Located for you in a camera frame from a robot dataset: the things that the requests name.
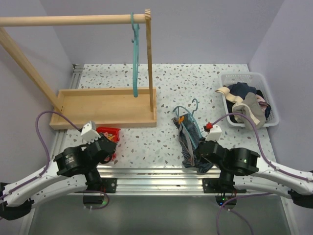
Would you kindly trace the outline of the navy striped underwear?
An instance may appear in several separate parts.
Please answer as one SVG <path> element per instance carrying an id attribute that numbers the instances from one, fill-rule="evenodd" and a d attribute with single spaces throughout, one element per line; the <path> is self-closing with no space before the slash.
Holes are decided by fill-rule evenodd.
<path id="1" fill-rule="evenodd" d="M 191 134 L 191 137 L 193 138 L 195 144 L 198 147 L 199 141 L 202 137 L 199 138 L 198 132 L 194 124 L 188 120 L 189 119 L 188 114 L 184 114 L 182 116 L 184 116 L 183 124 L 186 126 L 187 130 Z M 172 118 L 172 122 L 178 130 L 178 141 L 181 145 L 183 154 L 182 165 L 185 168 L 195 168 L 199 173 L 208 172 L 213 167 L 213 164 L 199 162 L 199 160 L 196 158 L 195 149 L 193 145 L 189 141 L 188 136 L 185 135 L 185 129 L 181 124 L 179 124 L 179 119 L 177 117 L 174 117 Z"/>

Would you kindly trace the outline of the teal hanger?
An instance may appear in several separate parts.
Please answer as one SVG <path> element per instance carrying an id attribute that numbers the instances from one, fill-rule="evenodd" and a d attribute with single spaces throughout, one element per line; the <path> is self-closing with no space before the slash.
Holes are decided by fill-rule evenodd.
<path id="1" fill-rule="evenodd" d="M 196 121 L 195 118 L 194 118 L 194 112 L 197 111 L 198 108 L 199 108 L 199 101 L 198 101 L 196 98 L 193 98 L 193 99 L 192 99 L 192 103 L 194 103 L 194 102 L 196 103 L 196 107 L 195 107 L 195 109 L 194 109 L 192 112 L 190 112 L 187 108 L 185 108 L 185 107 L 183 107 L 183 106 L 181 106 L 181 105 L 176 106 L 176 107 L 172 110 L 172 112 L 176 114 L 177 118 L 179 118 L 179 117 L 180 117 L 180 115 L 179 115 L 179 109 L 182 108 L 184 111 L 186 111 L 187 114 L 188 114 L 188 117 L 189 117 L 188 120 L 194 124 L 194 126 L 195 126 L 195 128 L 196 128 L 196 130 L 197 130 L 197 132 L 198 132 L 198 136 L 199 136 L 199 138 L 201 138 L 201 137 L 202 137 L 202 135 L 201 135 L 201 130 L 200 130 L 200 128 L 199 128 L 199 125 L 198 125 L 197 121 Z M 187 130 L 186 126 L 183 124 L 183 121 L 181 121 L 180 124 L 181 124 L 181 125 L 183 126 L 183 128 L 185 129 L 185 135 L 188 136 L 189 141 L 190 141 L 191 144 L 193 145 L 194 149 L 197 149 L 197 145 L 195 144 L 195 142 L 194 142 L 193 138 L 191 137 L 191 134 L 190 134 L 189 131 Z"/>
<path id="2" fill-rule="evenodd" d="M 134 33 L 133 43 L 133 96 L 138 97 L 138 67 L 139 67 L 139 24 L 134 23 L 134 13 L 131 13 L 131 25 Z"/>

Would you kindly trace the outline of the orange clothespin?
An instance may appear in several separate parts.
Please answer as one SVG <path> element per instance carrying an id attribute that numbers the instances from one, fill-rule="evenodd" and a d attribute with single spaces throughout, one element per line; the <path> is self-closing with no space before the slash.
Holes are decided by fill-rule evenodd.
<path id="1" fill-rule="evenodd" d="M 184 116 L 179 117 L 179 124 L 181 124 L 184 121 Z"/>

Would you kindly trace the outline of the beige grey underwear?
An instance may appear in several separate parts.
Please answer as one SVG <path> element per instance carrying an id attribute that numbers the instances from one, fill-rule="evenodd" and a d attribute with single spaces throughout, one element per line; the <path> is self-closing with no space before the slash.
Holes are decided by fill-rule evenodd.
<path id="1" fill-rule="evenodd" d="M 266 122 L 265 114 L 254 93 L 247 93 L 242 102 L 237 102 L 232 107 L 233 113 L 240 113 L 250 118 L 256 129 L 260 129 Z"/>

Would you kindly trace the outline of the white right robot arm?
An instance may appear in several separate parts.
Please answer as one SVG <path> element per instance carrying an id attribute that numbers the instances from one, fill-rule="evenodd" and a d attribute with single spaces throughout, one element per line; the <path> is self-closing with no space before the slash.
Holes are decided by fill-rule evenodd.
<path id="1" fill-rule="evenodd" d="M 203 179 L 206 193 L 244 193 L 254 190 L 291 199 L 300 207 L 313 207 L 311 171 L 274 163 L 246 148 L 227 149 L 216 141 L 202 140 L 195 155 L 200 162 L 212 163 L 220 170 L 218 178 Z"/>

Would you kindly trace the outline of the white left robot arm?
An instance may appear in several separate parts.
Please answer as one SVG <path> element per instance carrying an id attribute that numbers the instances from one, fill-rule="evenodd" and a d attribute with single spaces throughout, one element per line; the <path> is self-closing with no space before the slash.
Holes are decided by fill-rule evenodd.
<path id="1" fill-rule="evenodd" d="M 48 167 L 18 182 L 1 183 L 0 217 L 16 220 L 42 203 L 74 192 L 99 193 L 101 200 L 108 200 L 97 165 L 107 164 L 116 146 L 101 136 L 95 142 L 66 148 Z"/>

